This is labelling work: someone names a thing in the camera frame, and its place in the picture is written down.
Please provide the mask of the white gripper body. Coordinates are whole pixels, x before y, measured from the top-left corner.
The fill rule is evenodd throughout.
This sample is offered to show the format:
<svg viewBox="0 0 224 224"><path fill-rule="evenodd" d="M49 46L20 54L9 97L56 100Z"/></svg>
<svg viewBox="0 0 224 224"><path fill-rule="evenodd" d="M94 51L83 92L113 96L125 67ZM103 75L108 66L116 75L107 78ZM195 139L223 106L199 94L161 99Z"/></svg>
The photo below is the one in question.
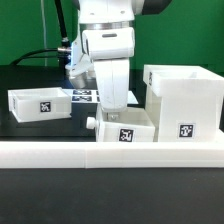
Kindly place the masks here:
<svg viewBox="0 0 224 224"><path fill-rule="evenodd" d="M102 110L107 113L124 111L128 101L129 60L99 60L93 65Z"/></svg>

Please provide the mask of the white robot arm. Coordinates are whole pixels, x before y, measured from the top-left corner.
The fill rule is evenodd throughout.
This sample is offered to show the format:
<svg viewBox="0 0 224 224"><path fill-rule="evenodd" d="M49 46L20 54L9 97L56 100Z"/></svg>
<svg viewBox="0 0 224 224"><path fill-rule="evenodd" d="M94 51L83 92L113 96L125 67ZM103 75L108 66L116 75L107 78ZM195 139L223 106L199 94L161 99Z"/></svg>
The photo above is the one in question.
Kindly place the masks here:
<svg viewBox="0 0 224 224"><path fill-rule="evenodd" d="M100 110L109 121L127 108L135 17L159 14L171 1L73 0L78 8L78 33L66 69L70 80L88 71L95 75Z"/></svg>

